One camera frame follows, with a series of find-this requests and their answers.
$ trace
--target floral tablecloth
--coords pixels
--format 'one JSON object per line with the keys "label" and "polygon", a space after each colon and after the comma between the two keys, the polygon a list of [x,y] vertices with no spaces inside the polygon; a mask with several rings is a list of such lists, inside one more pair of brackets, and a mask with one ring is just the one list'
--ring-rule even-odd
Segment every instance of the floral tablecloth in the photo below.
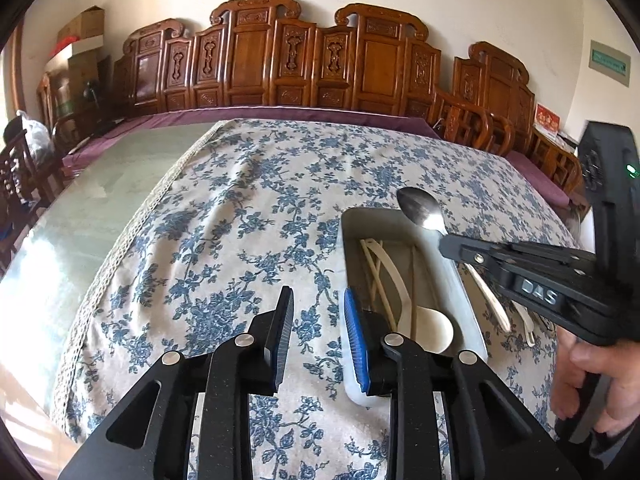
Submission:
{"label": "floral tablecloth", "polygon": [[[356,406],[341,387],[345,342],[332,274],[341,265],[341,212],[397,208],[402,186],[435,195],[450,232],[573,245],[503,158],[360,126],[218,123],[158,185],[96,276],[64,355],[52,417],[84,440],[163,352],[211,352],[274,308],[280,287],[290,285],[284,382],[276,397],[250,404],[254,476],[384,478],[388,410]],[[477,314],[489,364],[550,431],[554,341],[536,332],[529,348],[516,316],[505,335],[485,306]],[[443,439],[445,471],[447,455]]]}

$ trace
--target silver screw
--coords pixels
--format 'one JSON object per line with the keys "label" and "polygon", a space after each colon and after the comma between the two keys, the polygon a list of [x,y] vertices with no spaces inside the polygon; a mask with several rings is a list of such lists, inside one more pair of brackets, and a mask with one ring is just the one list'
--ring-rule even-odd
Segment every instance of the silver screw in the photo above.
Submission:
{"label": "silver screw", "polygon": [[402,343],[404,343],[404,337],[402,337],[400,334],[387,334],[385,335],[385,343],[388,344],[389,346],[400,346]]}
{"label": "silver screw", "polygon": [[236,346],[251,346],[254,344],[254,336],[251,334],[240,334],[236,337]]}
{"label": "silver screw", "polygon": [[478,362],[478,356],[469,350],[463,350],[460,352],[458,359],[460,359],[460,362],[465,365],[474,365]]}
{"label": "silver screw", "polygon": [[171,366],[175,365],[180,360],[180,354],[178,352],[167,352],[162,356],[162,364]]}

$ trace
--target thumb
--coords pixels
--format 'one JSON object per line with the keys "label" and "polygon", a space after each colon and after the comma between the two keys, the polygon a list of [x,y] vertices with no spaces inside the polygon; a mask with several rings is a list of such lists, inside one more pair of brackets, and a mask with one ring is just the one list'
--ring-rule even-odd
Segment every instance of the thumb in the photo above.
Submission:
{"label": "thumb", "polygon": [[569,359],[592,374],[619,379],[628,373],[628,349],[621,345],[602,347],[580,342],[571,349]]}

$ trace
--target human hand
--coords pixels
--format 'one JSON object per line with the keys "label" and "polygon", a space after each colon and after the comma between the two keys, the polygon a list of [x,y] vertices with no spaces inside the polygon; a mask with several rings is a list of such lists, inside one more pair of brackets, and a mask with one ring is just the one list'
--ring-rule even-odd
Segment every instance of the human hand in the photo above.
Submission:
{"label": "human hand", "polygon": [[605,411],[593,427],[614,437],[640,415],[640,343],[619,341],[615,346],[597,347],[578,342],[575,335],[558,327],[556,372],[551,386],[551,410],[565,420],[578,412],[586,373],[611,377]]}

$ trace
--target purple seat cover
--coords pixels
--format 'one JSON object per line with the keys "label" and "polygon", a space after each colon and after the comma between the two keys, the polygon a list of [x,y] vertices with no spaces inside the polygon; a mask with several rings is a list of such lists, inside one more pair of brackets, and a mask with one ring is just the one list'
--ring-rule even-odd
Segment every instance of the purple seat cover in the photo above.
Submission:
{"label": "purple seat cover", "polygon": [[272,119],[354,124],[356,126],[395,130],[396,132],[431,137],[433,139],[440,138],[424,119],[418,117],[394,117],[320,108],[266,106],[200,108],[198,110],[181,110],[179,112],[167,112],[126,120],[105,134],[105,136],[92,140],[73,155],[67,155],[63,159],[65,174],[72,175],[84,170],[102,155],[106,149],[136,130],[151,130],[153,128],[179,126],[181,124],[214,123],[229,119]]}
{"label": "purple seat cover", "polygon": [[540,196],[550,205],[567,207],[569,197],[526,156],[519,152],[509,152],[505,157],[511,165],[529,182]]}

